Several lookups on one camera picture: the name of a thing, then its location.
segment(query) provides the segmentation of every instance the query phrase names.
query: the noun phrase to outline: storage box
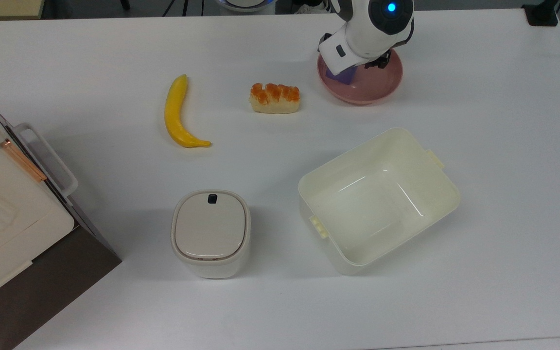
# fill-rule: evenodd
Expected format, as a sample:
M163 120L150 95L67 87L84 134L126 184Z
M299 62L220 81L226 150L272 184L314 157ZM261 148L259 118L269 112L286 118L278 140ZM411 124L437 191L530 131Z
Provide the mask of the storage box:
M390 129L308 173L302 216L327 239L338 272L353 275L442 219L460 202L431 151Z

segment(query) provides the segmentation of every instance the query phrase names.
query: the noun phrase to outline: purple block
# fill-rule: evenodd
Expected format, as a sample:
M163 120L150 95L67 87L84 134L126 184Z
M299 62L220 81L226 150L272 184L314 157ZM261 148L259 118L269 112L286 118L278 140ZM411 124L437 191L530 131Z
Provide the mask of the purple block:
M338 75L334 75L328 68L325 69L325 76L348 86L353 80L353 75L356 73L356 69L358 69L358 67L349 67L348 69L338 73Z

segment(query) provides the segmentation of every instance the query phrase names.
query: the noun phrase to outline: box handle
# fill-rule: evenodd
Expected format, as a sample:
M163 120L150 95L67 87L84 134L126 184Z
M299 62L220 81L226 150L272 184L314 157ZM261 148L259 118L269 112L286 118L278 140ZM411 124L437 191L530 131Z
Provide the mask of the box handle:
M329 233L323 227L323 224L321 224L321 221L318 219L317 215L311 216L311 222L315 227L315 229L317 230L317 232L319 233L319 235L321 236L321 238L326 239L329 236Z
M73 192L75 192L75 190L77 189L77 186L79 184L79 182L77 182L77 178L70 171L69 167L67 167L66 164L64 164L64 161L62 161L62 158L60 158L60 156L58 156L57 153L55 153L55 151L53 150L51 145L48 144L47 140L45 140L44 137L42 137L42 135L40 135L38 133L38 131L36 131L36 129L34 129L34 127L31 124L29 124L28 122L25 122L25 123L22 122L21 124L18 124L17 126L14 126L14 128L13 128L13 131L16 134L20 134L25 130L30 130L31 132L34 133L34 135L36 135L36 137L38 138L38 141L40 141L42 143L42 145L47 149L47 151L49 151L49 153L51 153L51 155L55 158L55 161L57 162L57 164L59 164L60 167L62 167L62 170L64 170L66 175L68 175L68 177L70 178L70 184L68 186L66 186L65 188L60 189L60 193L62 194L62 196L63 197L68 197Z
M444 164L442 164L440 159L438 159L436 155L434 155L431 149L427 149L427 155L429 155L429 157L431 157L431 159L433 159L433 161L436 162L436 165L440 167L440 169L444 169Z
M0 143L0 148L12 158L18 166L20 166L26 173L31 176L36 182L45 181L47 177L44 173L35 166L31 160L27 159L25 155L13 144L10 139L6 139Z

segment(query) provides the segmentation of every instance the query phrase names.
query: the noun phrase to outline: black stand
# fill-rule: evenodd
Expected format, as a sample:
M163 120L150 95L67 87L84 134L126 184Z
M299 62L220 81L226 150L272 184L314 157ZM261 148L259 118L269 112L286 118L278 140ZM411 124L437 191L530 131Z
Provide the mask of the black stand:
M559 20L556 18L554 6L557 2L559 0L544 0L539 5L522 5L528 24L534 27L556 27Z

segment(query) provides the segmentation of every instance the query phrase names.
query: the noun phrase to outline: yellow banana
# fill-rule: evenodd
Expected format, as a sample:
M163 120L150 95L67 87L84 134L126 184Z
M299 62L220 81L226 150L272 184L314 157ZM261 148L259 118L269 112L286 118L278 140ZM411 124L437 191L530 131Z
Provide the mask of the yellow banana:
M165 99L165 128L178 144L183 147L209 147L211 142L199 140L190 134L180 121L180 109L187 92L187 76L185 74L174 79Z

